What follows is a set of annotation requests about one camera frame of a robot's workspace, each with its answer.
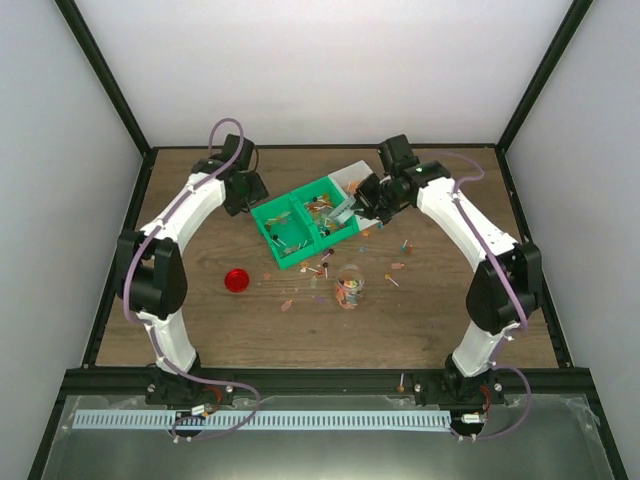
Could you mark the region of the light blue slotted scoop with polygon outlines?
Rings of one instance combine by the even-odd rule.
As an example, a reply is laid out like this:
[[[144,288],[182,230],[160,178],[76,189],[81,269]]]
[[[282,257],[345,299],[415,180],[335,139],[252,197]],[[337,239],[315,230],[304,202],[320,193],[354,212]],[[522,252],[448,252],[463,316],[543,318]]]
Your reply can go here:
[[[343,225],[355,215],[356,207],[356,199],[349,196],[328,214],[328,218],[338,225]]]

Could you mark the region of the white candy bin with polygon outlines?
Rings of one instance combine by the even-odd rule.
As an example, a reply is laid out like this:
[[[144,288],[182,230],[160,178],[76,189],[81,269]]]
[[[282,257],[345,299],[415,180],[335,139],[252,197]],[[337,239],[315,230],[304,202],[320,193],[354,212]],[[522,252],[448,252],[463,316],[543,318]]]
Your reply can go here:
[[[359,160],[330,173],[328,178],[337,187],[340,194],[347,198],[372,173],[373,169],[364,160]]]

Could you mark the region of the green candy bin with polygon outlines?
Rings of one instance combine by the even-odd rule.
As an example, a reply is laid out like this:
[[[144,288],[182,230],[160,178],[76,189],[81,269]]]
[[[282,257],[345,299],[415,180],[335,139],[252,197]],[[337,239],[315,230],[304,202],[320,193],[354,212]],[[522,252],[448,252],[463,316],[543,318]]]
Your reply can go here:
[[[282,270],[321,250],[318,229],[302,202],[292,193],[251,209],[259,232]]]
[[[325,251],[359,232],[355,217],[343,223],[331,217],[346,199],[346,194],[330,177],[324,176],[294,189],[292,195],[301,206],[302,218],[319,251]]]

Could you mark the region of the clear plastic cup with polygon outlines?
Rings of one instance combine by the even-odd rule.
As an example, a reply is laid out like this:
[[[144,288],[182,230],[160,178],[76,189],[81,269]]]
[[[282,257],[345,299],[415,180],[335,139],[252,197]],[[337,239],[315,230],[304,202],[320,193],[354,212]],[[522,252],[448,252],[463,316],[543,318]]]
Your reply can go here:
[[[339,306],[354,310],[362,300],[364,277],[355,264],[344,265],[336,274],[334,296]]]

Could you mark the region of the red round lid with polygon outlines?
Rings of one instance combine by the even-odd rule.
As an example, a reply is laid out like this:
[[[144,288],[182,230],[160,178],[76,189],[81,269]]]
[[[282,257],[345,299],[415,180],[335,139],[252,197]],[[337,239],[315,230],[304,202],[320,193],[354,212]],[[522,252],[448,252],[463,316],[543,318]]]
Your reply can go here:
[[[241,293],[247,290],[250,284],[248,272],[242,268],[234,268],[224,277],[225,288],[232,293]]]

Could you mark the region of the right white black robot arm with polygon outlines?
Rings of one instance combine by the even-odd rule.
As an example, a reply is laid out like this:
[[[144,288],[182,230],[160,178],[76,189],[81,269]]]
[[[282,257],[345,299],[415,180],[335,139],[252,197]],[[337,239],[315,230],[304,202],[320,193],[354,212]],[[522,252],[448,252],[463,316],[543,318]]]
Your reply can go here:
[[[542,295],[542,256],[490,221],[463,193],[485,176],[482,168],[455,179],[437,161],[422,161],[405,135],[377,148],[384,175],[370,174],[354,193],[355,212],[388,223],[413,207],[433,220],[468,261],[473,278],[465,299],[470,318],[460,342],[445,361],[444,390],[458,403],[472,399],[495,368],[502,345],[528,328]]]

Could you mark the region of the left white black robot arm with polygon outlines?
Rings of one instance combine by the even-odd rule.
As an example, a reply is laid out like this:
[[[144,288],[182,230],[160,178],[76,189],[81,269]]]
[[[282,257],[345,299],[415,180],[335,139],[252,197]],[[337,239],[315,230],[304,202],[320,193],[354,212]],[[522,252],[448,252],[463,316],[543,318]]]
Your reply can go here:
[[[125,230],[116,247],[118,296],[127,320],[143,326],[160,371],[172,375],[170,393],[181,403],[196,402],[204,385],[243,389],[249,385],[206,380],[193,371],[198,354],[183,318],[188,280],[183,253],[203,222],[222,207],[231,216],[265,199],[268,191],[250,165],[255,144],[229,134],[222,149],[192,167],[185,185],[152,221],[139,230]]]

